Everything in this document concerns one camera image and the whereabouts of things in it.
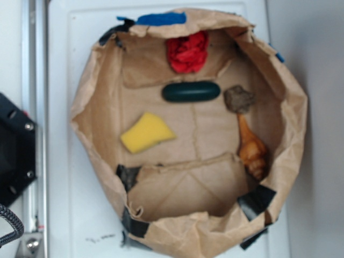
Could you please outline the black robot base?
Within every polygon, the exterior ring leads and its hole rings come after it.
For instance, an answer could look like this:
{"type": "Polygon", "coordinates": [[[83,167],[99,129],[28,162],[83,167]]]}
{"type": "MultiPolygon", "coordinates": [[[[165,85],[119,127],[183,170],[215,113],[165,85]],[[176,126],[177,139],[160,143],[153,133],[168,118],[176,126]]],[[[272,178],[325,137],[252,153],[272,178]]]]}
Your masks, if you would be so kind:
{"type": "Polygon", "coordinates": [[[1,94],[1,204],[10,206],[36,179],[36,124],[1,94]]]}

